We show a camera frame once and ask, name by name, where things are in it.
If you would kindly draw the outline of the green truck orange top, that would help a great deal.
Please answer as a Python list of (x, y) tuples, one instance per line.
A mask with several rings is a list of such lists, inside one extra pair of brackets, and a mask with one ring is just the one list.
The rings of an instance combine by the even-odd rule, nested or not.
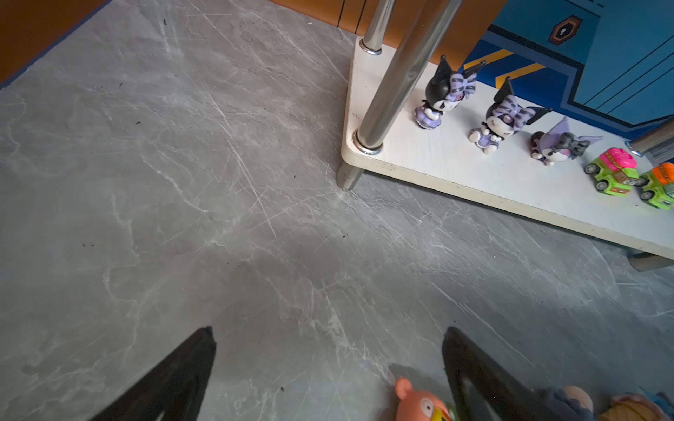
[(636, 186), (644, 203), (666, 211), (673, 208), (673, 170), (674, 165), (665, 162), (639, 175)]

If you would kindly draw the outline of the white two-tier metal shelf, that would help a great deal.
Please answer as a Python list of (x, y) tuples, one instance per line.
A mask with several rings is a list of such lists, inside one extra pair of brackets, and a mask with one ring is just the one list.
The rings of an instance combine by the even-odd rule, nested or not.
[(382, 1), (356, 40), (336, 182), (370, 171), (633, 250), (637, 270), (673, 263), (673, 210), (620, 137), (517, 98), (430, 58), (459, 10), (428, 2), (398, 48), (383, 38)]

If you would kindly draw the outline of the green truck pink top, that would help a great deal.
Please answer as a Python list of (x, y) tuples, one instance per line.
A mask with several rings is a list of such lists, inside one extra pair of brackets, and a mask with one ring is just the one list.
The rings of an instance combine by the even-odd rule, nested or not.
[(637, 161), (628, 151), (612, 147), (584, 166), (594, 179), (596, 191), (624, 198), (639, 181)]

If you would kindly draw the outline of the grey donkey toy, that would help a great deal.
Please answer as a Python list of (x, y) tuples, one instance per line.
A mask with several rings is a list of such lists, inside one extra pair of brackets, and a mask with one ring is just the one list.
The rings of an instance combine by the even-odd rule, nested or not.
[(577, 386), (563, 389), (549, 387), (544, 389), (542, 400), (548, 408), (564, 420), (593, 421), (593, 400)]

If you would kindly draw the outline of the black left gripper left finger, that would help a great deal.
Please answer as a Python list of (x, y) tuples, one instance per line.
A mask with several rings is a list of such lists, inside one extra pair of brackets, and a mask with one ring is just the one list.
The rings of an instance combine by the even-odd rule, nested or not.
[(216, 349), (212, 328), (199, 328), (93, 419), (196, 420)]

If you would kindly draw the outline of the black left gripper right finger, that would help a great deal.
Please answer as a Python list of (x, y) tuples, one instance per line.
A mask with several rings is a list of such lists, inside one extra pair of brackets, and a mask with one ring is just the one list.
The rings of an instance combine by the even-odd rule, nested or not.
[(459, 419), (563, 419), (459, 328), (447, 329), (442, 357)]

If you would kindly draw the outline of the purple eared figure toy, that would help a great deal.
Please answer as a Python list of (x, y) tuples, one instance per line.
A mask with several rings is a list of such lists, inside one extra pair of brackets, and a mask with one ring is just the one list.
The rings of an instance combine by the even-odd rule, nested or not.
[(582, 157), (588, 147), (601, 140), (602, 136), (575, 135), (570, 129), (570, 119), (564, 117), (546, 133), (532, 134), (530, 156), (546, 166), (553, 166)]

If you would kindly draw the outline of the pink pig toy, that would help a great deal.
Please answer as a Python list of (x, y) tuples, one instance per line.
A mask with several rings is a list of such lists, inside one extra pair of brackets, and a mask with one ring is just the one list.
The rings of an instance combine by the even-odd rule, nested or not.
[(404, 377), (396, 380), (395, 392), (399, 399), (396, 421), (454, 421), (456, 415), (433, 393), (414, 389)]

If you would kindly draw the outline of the black purple kuromi figure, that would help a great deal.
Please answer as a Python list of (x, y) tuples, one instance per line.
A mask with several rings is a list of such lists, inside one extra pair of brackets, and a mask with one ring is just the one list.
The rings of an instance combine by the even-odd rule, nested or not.
[(486, 61), (481, 61), (463, 71), (454, 71), (446, 55), (442, 55), (434, 76), (426, 85), (422, 105), (414, 111), (416, 124), (425, 130), (440, 126), (446, 112), (456, 109), (476, 93), (477, 74), (486, 64)]

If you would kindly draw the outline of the blue small toy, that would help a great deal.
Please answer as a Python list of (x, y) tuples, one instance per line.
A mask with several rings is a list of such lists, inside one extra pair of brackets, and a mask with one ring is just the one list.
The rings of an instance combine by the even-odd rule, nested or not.
[(672, 421), (673, 400), (662, 391), (614, 396), (610, 408), (598, 415), (599, 421)]

